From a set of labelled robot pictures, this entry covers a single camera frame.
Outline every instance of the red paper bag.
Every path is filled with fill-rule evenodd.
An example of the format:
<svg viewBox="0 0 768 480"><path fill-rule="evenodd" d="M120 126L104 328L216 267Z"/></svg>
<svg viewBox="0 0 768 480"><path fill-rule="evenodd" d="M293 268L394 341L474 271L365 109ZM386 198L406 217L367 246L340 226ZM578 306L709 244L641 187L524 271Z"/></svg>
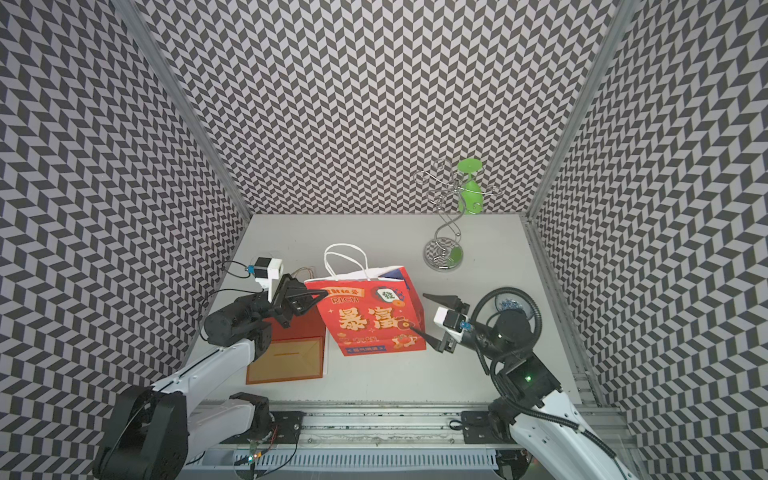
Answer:
<svg viewBox="0 0 768 480"><path fill-rule="evenodd" d="M352 257L331 251L336 247L358 250L365 267ZM361 270L336 275L328 257L342 257ZM304 284L328 291L317 309L344 356L426 349L424 339L411 330L415 326L424 331L424 308L405 267L368 268L366 253L349 243L334 243L326 248L323 259L330 276Z"/></svg>

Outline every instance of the metal spiral stand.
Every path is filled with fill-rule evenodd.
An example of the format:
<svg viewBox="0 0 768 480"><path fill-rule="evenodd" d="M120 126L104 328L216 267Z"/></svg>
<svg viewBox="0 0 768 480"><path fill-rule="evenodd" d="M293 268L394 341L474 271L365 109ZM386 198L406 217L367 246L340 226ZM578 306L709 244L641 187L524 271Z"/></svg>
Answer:
<svg viewBox="0 0 768 480"><path fill-rule="evenodd" d="M430 203L435 206L437 214L444 221L444 224L435 230L435 236L427 242L424 246L424 262L433 270L439 272L447 272L458 268L464 260L464 249L459 244L462 239L462 229L456 224L458 219L464 216L467 211L467 204L461 192L467 191L475 194L482 194L485 196L496 195L498 190L491 189L489 192L475 192L473 190L467 190L462 187L465 183L464 175L452 172L449 180L443 181L438 179L435 175L430 174L428 171L421 171L420 177L422 180L419 183L423 184L424 175L431 177L438 184L444 185L443 188L437 190L430 190L427 194L430 196ZM461 204L458 214L451 218L450 207L453 205L453 199L458 196ZM440 231L444 228L449 228L453 233L451 237L441 237Z"/></svg>

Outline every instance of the black and white zigzag pattern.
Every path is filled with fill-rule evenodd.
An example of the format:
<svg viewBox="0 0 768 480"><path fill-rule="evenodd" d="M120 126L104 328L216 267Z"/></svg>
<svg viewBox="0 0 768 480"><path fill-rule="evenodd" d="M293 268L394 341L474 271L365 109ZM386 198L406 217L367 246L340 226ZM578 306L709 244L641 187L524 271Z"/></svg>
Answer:
<svg viewBox="0 0 768 480"><path fill-rule="evenodd" d="M90 472L180 366L243 221L102 0L0 3L0 470Z"/></svg>
<svg viewBox="0 0 768 480"><path fill-rule="evenodd" d="M768 478L768 4L643 4L537 222L658 478Z"/></svg>
<svg viewBox="0 0 768 480"><path fill-rule="evenodd" d="M417 172L485 162L524 210L614 0L137 0L256 213L432 212Z"/></svg>

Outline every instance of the white robotic arm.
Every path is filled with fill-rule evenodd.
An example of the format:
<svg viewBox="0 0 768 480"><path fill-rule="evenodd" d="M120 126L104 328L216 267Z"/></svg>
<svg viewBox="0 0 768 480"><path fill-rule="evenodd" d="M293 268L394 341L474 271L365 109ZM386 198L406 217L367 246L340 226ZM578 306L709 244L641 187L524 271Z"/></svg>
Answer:
<svg viewBox="0 0 768 480"><path fill-rule="evenodd" d="M501 295L517 299L507 302L510 308L492 315L497 317L492 326L477 322L482 307ZM469 317L469 305L457 296L424 296L442 305L434 322L445 333L439 340L415 331L438 352L452 353L456 345L462 345L478 353L501 395L488 407L488 419L500 440L524 446L558 480L627 480L632 476L531 351L541 334L541 314L527 293L511 287L494 290ZM533 332L531 319L535 321ZM494 359L490 366L486 356Z"/></svg>
<svg viewBox="0 0 768 480"><path fill-rule="evenodd" d="M172 479L185 463L231 436L245 433L255 441L268 436L273 420L269 401L261 396L238 393L215 409L194 412L224 380L266 352L272 341L272 323L266 319L288 328L294 316L328 295L308 290L291 275L280 278L273 295L268 280L267 290L242 296L206 317L208 341L218 347L149 387L121 392L94 459L96 478Z"/></svg>

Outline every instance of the black mounting plate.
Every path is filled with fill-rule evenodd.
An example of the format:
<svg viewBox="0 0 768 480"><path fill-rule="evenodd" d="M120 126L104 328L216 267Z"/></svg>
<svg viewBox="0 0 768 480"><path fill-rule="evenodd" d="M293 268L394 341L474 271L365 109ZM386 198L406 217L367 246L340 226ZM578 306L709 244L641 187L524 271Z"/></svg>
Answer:
<svg viewBox="0 0 768 480"><path fill-rule="evenodd" d="M509 443L514 444L512 439L508 441L501 440L491 427L488 420L490 412L464 411L462 412L462 433L464 434L464 443L466 445L482 445L486 443Z"/></svg>
<svg viewBox="0 0 768 480"><path fill-rule="evenodd" d="M302 421L304 420L304 412L271 412L275 417L275 423L277 424L277 437L275 437L274 444L288 444L293 445L298 439L298 435L301 433ZM231 436L228 439L221 442L225 445L250 443L244 433Z"/></svg>

